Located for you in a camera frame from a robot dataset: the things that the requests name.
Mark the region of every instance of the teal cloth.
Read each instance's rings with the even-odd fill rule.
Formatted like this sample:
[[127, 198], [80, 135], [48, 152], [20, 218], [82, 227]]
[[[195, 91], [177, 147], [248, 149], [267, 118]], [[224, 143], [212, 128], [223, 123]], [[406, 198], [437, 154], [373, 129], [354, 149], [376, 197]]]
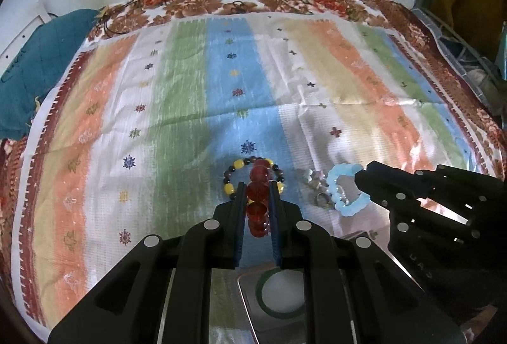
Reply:
[[35, 97], [42, 103], [95, 24], [97, 10], [81, 9], [39, 26], [0, 78], [0, 140], [30, 131]]

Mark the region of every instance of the red bead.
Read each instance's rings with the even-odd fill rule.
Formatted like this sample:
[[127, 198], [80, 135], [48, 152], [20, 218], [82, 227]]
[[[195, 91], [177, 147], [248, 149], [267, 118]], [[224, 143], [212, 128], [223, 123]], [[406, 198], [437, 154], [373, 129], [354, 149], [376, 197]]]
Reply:
[[250, 179], [252, 181], [267, 183], [269, 179], [269, 169], [262, 165], [254, 166], [250, 171]]
[[268, 198], [269, 187], [263, 182], [254, 181], [247, 186], [247, 197], [252, 201], [263, 201]]
[[268, 207], [262, 202], [252, 202], [247, 206], [247, 217], [252, 222], [266, 222]]
[[250, 234], [252, 234], [256, 238], [262, 238], [268, 235], [269, 225], [268, 223], [255, 223], [248, 220], [248, 229], [250, 230]]
[[264, 166], [266, 168], [270, 168], [271, 167], [271, 165], [269, 164], [269, 162], [266, 161], [265, 159], [257, 159], [257, 160], [255, 160], [255, 162], [253, 163], [253, 166], [258, 166], [258, 165]]

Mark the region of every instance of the white circle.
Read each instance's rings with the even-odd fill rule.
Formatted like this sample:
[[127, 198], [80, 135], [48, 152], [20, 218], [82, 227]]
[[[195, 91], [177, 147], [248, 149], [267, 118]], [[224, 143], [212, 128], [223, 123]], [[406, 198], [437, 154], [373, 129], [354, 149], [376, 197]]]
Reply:
[[359, 237], [356, 239], [356, 245], [359, 248], [368, 248], [371, 244], [372, 242], [366, 237]]
[[220, 227], [220, 222], [217, 220], [207, 220], [204, 222], [204, 228], [206, 229], [212, 230], [217, 229], [218, 227]]
[[292, 313], [305, 303], [303, 273], [286, 269], [270, 276], [260, 292], [264, 305], [276, 313]]
[[159, 238], [156, 235], [148, 235], [144, 239], [144, 245], [148, 248], [154, 247], [159, 243]]
[[300, 231], [308, 231], [312, 227], [312, 224], [308, 221], [298, 221], [296, 228]]
[[407, 232], [409, 230], [409, 225], [406, 222], [400, 222], [397, 226], [398, 231]]

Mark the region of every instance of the bed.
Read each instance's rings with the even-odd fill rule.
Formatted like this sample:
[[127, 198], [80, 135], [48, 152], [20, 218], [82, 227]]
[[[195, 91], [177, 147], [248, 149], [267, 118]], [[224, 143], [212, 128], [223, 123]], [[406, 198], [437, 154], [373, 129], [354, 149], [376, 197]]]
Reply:
[[[316, 206], [308, 170], [377, 160], [505, 179], [507, 166], [486, 108], [431, 32], [388, 0], [113, 5], [29, 135], [0, 154], [1, 277], [44, 341], [145, 235], [175, 237], [209, 217], [237, 159], [274, 160], [282, 199], [305, 218], [337, 237], [366, 230], [382, 248], [386, 211]], [[272, 261], [270, 244], [246, 231], [240, 268], [214, 272], [210, 342], [253, 342], [234, 285]]]

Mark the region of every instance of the blue stripe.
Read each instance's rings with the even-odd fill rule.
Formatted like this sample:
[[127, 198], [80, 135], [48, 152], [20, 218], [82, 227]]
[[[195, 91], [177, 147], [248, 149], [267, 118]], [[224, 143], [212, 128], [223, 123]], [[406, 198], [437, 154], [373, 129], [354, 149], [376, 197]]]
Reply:
[[463, 135], [463, 132], [461, 131], [454, 118], [454, 115], [449, 111], [447, 103], [444, 102], [442, 98], [440, 98], [440, 96], [435, 92], [427, 79], [422, 74], [420, 74], [420, 72], [416, 70], [414, 66], [412, 66], [412, 63], [398, 49], [397, 45], [393, 43], [391, 38], [383, 30], [377, 29], [376, 31], [382, 37], [385, 44], [391, 49], [392, 56], [395, 57], [395, 59], [406, 69], [407, 73], [421, 87], [427, 98], [427, 101], [431, 102], [435, 106], [435, 109], [442, 117], [442, 121], [453, 136], [454, 142], [461, 152], [461, 156], [466, 163], [467, 169], [479, 172], [477, 160], [475, 159], [475, 153], [470, 148], [466, 137]]
[[[224, 171], [235, 160], [256, 155], [271, 158], [283, 169], [287, 185], [282, 199], [301, 205], [302, 197], [278, 107], [271, 95], [254, 34], [247, 21], [208, 19], [207, 42], [206, 100], [213, 177], [210, 185], [211, 199], [216, 204], [227, 201], [222, 183]], [[232, 70], [239, 71], [239, 75], [231, 76]], [[243, 94], [233, 96], [233, 91], [238, 89]], [[255, 150], [242, 153], [241, 145], [247, 141], [254, 144]], [[235, 186], [240, 181], [248, 183], [250, 169], [246, 167], [235, 171], [232, 183]], [[272, 260], [270, 235], [254, 238], [248, 225], [245, 225], [240, 266], [258, 265]]]

